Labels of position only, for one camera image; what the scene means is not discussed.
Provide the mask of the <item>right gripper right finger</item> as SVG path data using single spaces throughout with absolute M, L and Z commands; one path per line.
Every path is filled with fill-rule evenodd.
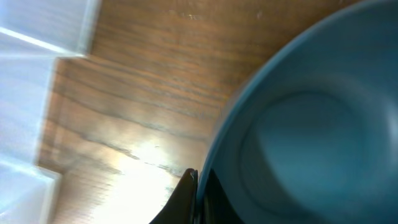
M 206 184 L 202 219 L 204 224 L 244 224 L 231 206 L 214 170 L 210 171 Z

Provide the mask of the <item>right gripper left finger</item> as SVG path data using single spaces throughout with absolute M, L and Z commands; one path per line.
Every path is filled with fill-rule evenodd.
M 187 169 L 163 209 L 150 224 L 194 224 L 198 171 Z

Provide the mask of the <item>dark blue bowl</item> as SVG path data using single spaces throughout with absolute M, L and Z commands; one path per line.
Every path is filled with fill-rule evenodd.
M 238 91 L 200 176 L 244 223 L 397 222 L 397 2 L 316 23 Z

